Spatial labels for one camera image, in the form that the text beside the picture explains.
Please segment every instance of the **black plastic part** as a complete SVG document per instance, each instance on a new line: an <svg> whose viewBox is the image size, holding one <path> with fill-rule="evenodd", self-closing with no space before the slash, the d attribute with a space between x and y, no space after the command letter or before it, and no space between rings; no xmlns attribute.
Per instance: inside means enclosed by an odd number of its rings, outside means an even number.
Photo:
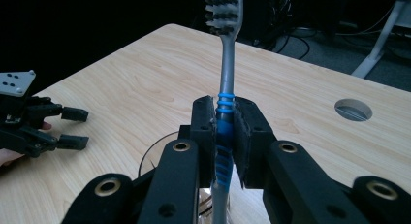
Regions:
<svg viewBox="0 0 411 224"><path fill-rule="evenodd" d="M64 107L63 112L61 113L62 119L82 121L85 122L88 117L88 112L81 109L75 109L70 107Z"/></svg>
<svg viewBox="0 0 411 224"><path fill-rule="evenodd" d="M91 180L71 204L62 224L125 223L130 212L132 180L105 174Z"/></svg>
<svg viewBox="0 0 411 224"><path fill-rule="evenodd" d="M190 129L191 125L180 125L178 130L179 139L190 139Z"/></svg>
<svg viewBox="0 0 411 224"><path fill-rule="evenodd" d="M36 140L39 144L57 144L57 139L52 135L33 129L27 125L23 125L20 130L30 136L31 139Z"/></svg>
<svg viewBox="0 0 411 224"><path fill-rule="evenodd" d="M132 193L132 209L129 215L129 219L126 223L136 223L139 220L140 213L142 212L142 206L144 205L145 196L150 188L151 181L154 178L155 168L148 171L142 176L139 176L133 180L133 193Z"/></svg>
<svg viewBox="0 0 411 224"><path fill-rule="evenodd" d="M0 95L0 113L19 115L24 109L27 93L22 97Z"/></svg>
<svg viewBox="0 0 411 224"><path fill-rule="evenodd" d="M410 223L411 196L386 179L377 176L357 178L350 198L371 223Z"/></svg>
<svg viewBox="0 0 411 224"><path fill-rule="evenodd" d="M51 102L49 97L29 97L23 116L24 122L27 122L34 129L41 129L47 116L61 114L63 108Z"/></svg>
<svg viewBox="0 0 411 224"><path fill-rule="evenodd" d="M205 96L193 102L190 140L199 146L200 187L209 188L214 180L215 110L212 97Z"/></svg>
<svg viewBox="0 0 411 224"><path fill-rule="evenodd" d="M29 153L30 157L37 157L38 153L31 153L27 150L30 146L29 139L22 131L14 129L0 128L0 148L6 148L20 154Z"/></svg>
<svg viewBox="0 0 411 224"><path fill-rule="evenodd" d="M82 150L85 149L87 142L88 137L61 135L57 148Z"/></svg>
<svg viewBox="0 0 411 224"><path fill-rule="evenodd" d="M281 220L307 224L368 223L340 187L300 145L276 141L265 155L271 170L271 175L266 176L272 176L271 181L276 182L274 188L267 187L263 195L265 202L271 201L266 204L266 209L272 223L285 223ZM291 210L275 210L277 207L285 208L284 200L273 204L272 191L281 191ZM283 213L292 213L292 216L281 216Z"/></svg>
<svg viewBox="0 0 411 224"><path fill-rule="evenodd" d="M236 97L234 131L233 157L241 186L261 189L267 167L264 153L276 140L272 129L254 102Z"/></svg>
<svg viewBox="0 0 411 224"><path fill-rule="evenodd" d="M138 223L196 223L199 150L190 140L169 142L145 197Z"/></svg>

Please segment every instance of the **metal ring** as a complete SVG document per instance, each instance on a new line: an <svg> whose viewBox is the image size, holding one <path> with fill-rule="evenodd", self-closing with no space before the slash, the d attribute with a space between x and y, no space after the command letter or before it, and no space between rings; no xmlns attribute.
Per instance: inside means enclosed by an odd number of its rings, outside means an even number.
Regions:
<svg viewBox="0 0 411 224"><path fill-rule="evenodd" d="M280 149L286 153L295 153L297 148L292 144L280 144Z"/></svg>
<svg viewBox="0 0 411 224"><path fill-rule="evenodd" d="M187 151L190 149L190 144L187 143L176 143L173 145L173 150L178 151L178 152L183 152Z"/></svg>
<svg viewBox="0 0 411 224"><path fill-rule="evenodd" d="M121 182L116 177L106 178L97 184L94 193L100 197L107 197L120 189Z"/></svg>
<svg viewBox="0 0 411 224"><path fill-rule="evenodd" d="M368 190L371 191L374 195L386 200L393 201L398 198L398 194L392 187L375 180L369 182L366 185L366 188L368 188Z"/></svg>

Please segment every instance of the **white stand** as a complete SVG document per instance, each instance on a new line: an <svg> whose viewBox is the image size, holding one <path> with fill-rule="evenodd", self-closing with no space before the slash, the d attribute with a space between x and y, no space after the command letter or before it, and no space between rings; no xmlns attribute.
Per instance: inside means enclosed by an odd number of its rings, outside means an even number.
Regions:
<svg viewBox="0 0 411 224"><path fill-rule="evenodd" d="M375 64L380 60L381 56L384 54L382 48L387 41L388 36L391 33L394 25L398 20L398 16L400 16L403 7L407 3L408 0L396 0L393 10L390 13L390 16L387 19L386 24L384 25L383 30L378 37L377 42L375 43L374 48L372 49L369 56L357 67L357 69L351 74L352 76L365 78L366 75L371 71L371 69L375 66Z"/></svg>

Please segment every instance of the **toothbrush head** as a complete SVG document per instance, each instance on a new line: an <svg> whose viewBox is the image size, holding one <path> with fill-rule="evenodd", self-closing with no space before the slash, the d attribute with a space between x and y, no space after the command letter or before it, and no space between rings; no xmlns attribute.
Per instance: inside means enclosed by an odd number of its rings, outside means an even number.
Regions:
<svg viewBox="0 0 411 224"><path fill-rule="evenodd" d="M242 0L205 0L206 25L211 33L219 36L236 37L242 25Z"/></svg>

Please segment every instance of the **circular hole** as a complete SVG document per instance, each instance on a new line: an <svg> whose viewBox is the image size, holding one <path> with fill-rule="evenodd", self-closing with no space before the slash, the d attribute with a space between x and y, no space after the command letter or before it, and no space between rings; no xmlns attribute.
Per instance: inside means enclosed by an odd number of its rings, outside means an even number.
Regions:
<svg viewBox="0 0 411 224"><path fill-rule="evenodd" d="M282 151L287 152L287 153L297 152L297 148L291 144L281 144L280 148L282 149Z"/></svg>
<svg viewBox="0 0 411 224"><path fill-rule="evenodd" d="M109 190L112 190L114 187L115 187L115 183L108 182L108 183L105 183L101 186L101 190L102 191L109 191Z"/></svg>
<svg viewBox="0 0 411 224"><path fill-rule="evenodd" d="M177 208L175 204L172 204L172 203L165 203L162 206L160 206L160 208L158 209L158 213L162 217L166 217L166 218L174 216L176 212L177 212Z"/></svg>
<svg viewBox="0 0 411 224"><path fill-rule="evenodd" d="M175 144L173 146L173 149L175 151L186 151L190 148L190 144L185 144L185 143L180 143L180 144Z"/></svg>
<svg viewBox="0 0 411 224"><path fill-rule="evenodd" d="M117 178L106 178L97 184L94 189L94 193L100 197L107 197L111 194L114 194L121 186L120 180Z"/></svg>
<svg viewBox="0 0 411 224"><path fill-rule="evenodd" d="M334 217L344 219L347 216L347 213L339 207L328 205L326 209Z"/></svg>
<svg viewBox="0 0 411 224"><path fill-rule="evenodd" d="M366 185L366 187L374 195L377 195L380 198L391 201L398 198L398 194L395 192L395 190L384 183L371 181Z"/></svg>
<svg viewBox="0 0 411 224"><path fill-rule="evenodd" d="M371 108L359 100L342 99L335 103L334 108L339 115L353 121L366 121L372 117Z"/></svg>

